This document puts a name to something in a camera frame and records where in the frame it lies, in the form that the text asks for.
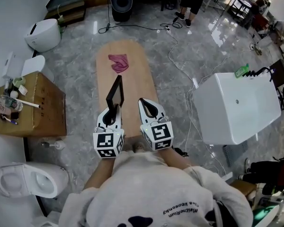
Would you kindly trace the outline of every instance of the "white cable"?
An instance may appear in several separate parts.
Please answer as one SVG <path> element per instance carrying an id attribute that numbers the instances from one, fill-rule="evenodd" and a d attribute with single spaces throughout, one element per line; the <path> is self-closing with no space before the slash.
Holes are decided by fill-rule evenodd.
<path id="1" fill-rule="evenodd" d="M 60 7 L 60 4 L 59 4 L 58 7 L 57 7 L 57 12 L 58 12 L 58 15 L 59 15 L 59 17 L 60 17 L 60 14 L 59 14 L 59 7 Z"/>
<path id="2" fill-rule="evenodd" d="M 184 73 L 192 82 L 194 82 L 194 81 L 190 78 L 190 76 L 189 76 L 185 71 L 181 70 L 181 69 L 177 66 L 177 64 L 171 59 L 170 53 L 171 53 L 171 52 L 174 50 L 174 48 L 179 44 L 179 41 L 178 41 L 174 36 L 172 36 L 172 34 L 169 33 L 169 35 L 177 42 L 177 44 L 174 45 L 174 46 L 172 47 L 172 49 L 169 51 L 169 54 L 168 54 L 169 59 L 174 63 L 174 65 L 176 66 L 176 68 L 177 68 L 178 70 L 180 70 L 180 71 L 181 71 L 182 73 Z M 203 78 L 200 80 L 200 83 L 202 82 L 202 80 L 203 80 L 204 78 L 210 76 L 216 68 L 218 68 L 219 66 L 223 65 L 224 62 L 226 61 L 226 59 L 228 59 L 228 58 L 229 58 L 229 57 L 226 57 L 226 58 L 222 61 L 221 64 L 219 64 L 219 65 L 217 65 L 216 67 L 214 67 L 214 69 L 212 70 L 212 72 L 211 72 L 209 75 L 203 77 Z M 195 129 L 197 130 L 197 132 L 198 132 L 198 134 L 199 134 L 199 136 L 200 136 L 200 138 L 201 138 L 201 140 L 202 140 L 202 142 L 203 142 L 203 138 L 202 138 L 201 133 L 199 132 L 199 130 L 198 130 L 197 127 L 195 126 L 195 124 L 194 124 L 192 118 L 191 118 L 190 115 L 189 115 L 189 109 L 191 110 L 191 116 L 192 116 L 192 114 L 193 114 L 193 108 L 192 108 L 192 102 L 191 102 L 191 95 L 192 95 L 192 93 L 199 87 L 199 86 L 198 86 L 198 87 L 196 87 L 196 88 L 194 89 L 194 86 L 195 86 L 195 85 L 193 84 L 193 86 L 192 86 L 192 87 L 188 90 L 188 92 L 186 93 L 186 104 L 187 104 L 187 108 L 188 108 L 188 117 L 189 117 L 190 122 L 189 122 L 189 130 L 188 130 L 188 134 L 187 134 L 187 139 L 186 139 L 186 143 L 185 143 L 185 151 L 186 151 L 187 141 L 188 141 L 189 133 L 190 133 L 190 129 L 191 129 L 191 123 L 193 124 L 193 126 L 194 126 Z M 225 170 L 225 168 L 223 167 L 222 163 L 221 163 L 221 162 L 214 156 L 214 154 L 208 149 L 208 147 L 207 147 L 207 145 L 206 145 L 205 143 L 204 143 L 204 145 L 205 145 L 206 149 L 209 151 L 209 153 L 212 155 L 212 157 L 220 164 L 221 168 L 223 169 L 223 171 L 224 171 L 224 173 L 225 173 L 225 175 L 226 175 L 226 170 Z"/>

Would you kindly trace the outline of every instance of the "black trash can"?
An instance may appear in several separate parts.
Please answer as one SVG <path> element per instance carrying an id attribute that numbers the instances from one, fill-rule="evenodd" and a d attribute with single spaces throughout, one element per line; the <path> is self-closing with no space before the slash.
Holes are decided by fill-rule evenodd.
<path id="1" fill-rule="evenodd" d="M 129 20 L 132 14 L 133 0 L 110 0 L 112 14 L 116 22 Z"/>

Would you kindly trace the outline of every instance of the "toothbrush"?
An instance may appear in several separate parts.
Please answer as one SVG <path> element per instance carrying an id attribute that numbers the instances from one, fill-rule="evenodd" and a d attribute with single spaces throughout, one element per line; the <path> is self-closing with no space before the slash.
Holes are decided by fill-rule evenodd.
<path id="1" fill-rule="evenodd" d="M 10 119 L 8 119 L 8 118 L 7 118 L 7 117 L 5 117 L 5 116 L 3 116 L 2 118 L 3 118 L 3 119 L 5 119 L 5 120 L 7 120 L 7 121 L 8 121 L 8 122 L 10 122 L 10 123 L 15 124 L 15 125 L 17 125 L 17 124 L 18 124 L 16 121 L 10 120 Z"/>

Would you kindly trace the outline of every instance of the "power cable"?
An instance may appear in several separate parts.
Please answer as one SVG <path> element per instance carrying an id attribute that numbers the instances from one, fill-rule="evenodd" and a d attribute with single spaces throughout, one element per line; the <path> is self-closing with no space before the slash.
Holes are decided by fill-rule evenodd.
<path id="1" fill-rule="evenodd" d="M 109 0 L 107 0 L 107 17 L 108 17 L 108 24 L 106 27 L 100 28 L 98 30 L 99 34 L 104 34 L 106 33 L 110 28 L 116 28 L 116 27 L 139 27 L 139 28 L 144 28 L 144 29 L 148 29 L 148 30 L 153 30 L 153 31 L 158 31 L 158 30 L 170 30 L 169 26 L 173 26 L 174 28 L 182 28 L 183 25 L 180 24 L 179 22 L 177 22 L 178 17 L 174 18 L 172 24 L 168 24 L 168 23 L 162 23 L 160 24 L 161 27 L 163 28 L 147 28 L 144 26 L 140 26 L 140 25 L 115 25 L 115 26 L 110 26 L 110 19 L 109 19 Z"/>
<path id="2" fill-rule="evenodd" d="M 201 135 L 200 131 L 198 130 L 198 128 L 196 127 L 196 125 L 194 124 L 193 119 L 192 119 L 193 108 L 192 108 L 191 96 L 192 96 L 192 93 L 193 93 L 198 87 L 195 87 L 193 79 L 190 78 L 190 76 L 189 76 L 185 71 L 181 70 L 181 69 L 177 66 L 177 64 L 174 62 L 174 60 L 171 59 L 170 53 L 174 50 L 174 48 L 175 48 L 177 45 L 179 45 L 179 41 L 178 41 L 172 34 L 170 34 L 170 36 L 177 42 L 177 44 L 175 44 L 175 45 L 172 47 L 172 49 L 169 51 L 168 57 L 169 57 L 169 59 L 173 62 L 173 64 L 176 66 L 176 68 L 177 68 L 178 70 L 180 70 L 182 73 L 184 73 L 184 74 L 193 82 L 193 86 L 192 86 L 191 89 L 189 89 L 188 92 L 186 93 L 186 105 L 187 105 L 187 108 L 188 108 L 188 117 L 189 117 L 189 120 L 190 120 L 190 122 L 189 122 L 189 130 L 188 130 L 187 139 L 186 139 L 186 143 L 185 143 L 185 151 L 186 151 L 186 145 L 187 145 L 187 141 L 188 141 L 188 138 L 189 138 L 189 133 L 190 133 L 190 129 L 191 129 L 191 124 L 192 124 L 192 125 L 195 127 L 195 129 L 197 130 L 197 132 L 198 132 L 198 134 L 199 134 L 199 137 L 200 137 L 200 139 L 201 139 L 202 142 L 203 142 L 202 135 Z M 212 72 L 211 72 L 209 75 L 203 77 L 203 78 L 201 79 L 200 83 L 202 82 L 203 79 L 205 79 L 206 77 L 210 76 L 216 68 L 218 68 L 219 66 L 223 65 L 224 62 L 226 61 L 226 59 L 228 59 L 228 58 L 229 58 L 229 57 L 226 57 L 226 58 L 222 61 L 221 64 L 217 65 L 217 66 L 212 70 Z M 207 145 L 206 145 L 204 142 L 203 142 L 203 144 L 204 144 L 204 146 L 206 147 L 206 149 L 209 151 L 209 153 L 211 154 L 211 156 L 220 164 L 221 168 L 223 169 L 223 171 L 224 171 L 224 173 L 225 173 L 225 175 L 226 175 L 226 170 L 225 170 L 224 166 L 222 165 L 222 163 L 215 157 L 215 155 L 209 150 L 209 148 L 207 147 Z"/>

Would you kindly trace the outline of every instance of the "green object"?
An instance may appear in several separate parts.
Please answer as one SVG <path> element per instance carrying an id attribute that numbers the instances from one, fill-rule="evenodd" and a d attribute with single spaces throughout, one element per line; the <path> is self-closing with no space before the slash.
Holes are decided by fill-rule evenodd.
<path id="1" fill-rule="evenodd" d="M 243 76 L 246 72 L 249 71 L 249 65 L 246 64 L 246 66 L 241 66 L 236 72 L 235 72 L 235 76 L 236 78 L 239 78 L 241 76 Z"/>
<path id="2" fill-rule="evenodd" d="M 24 85 L 25 84 L 25 78 L 24 77 L 20 77 L 20 78 L 15 78 L 13 80 L 13 85 L 16 88 L 19 88 L 19 86 Z"/>

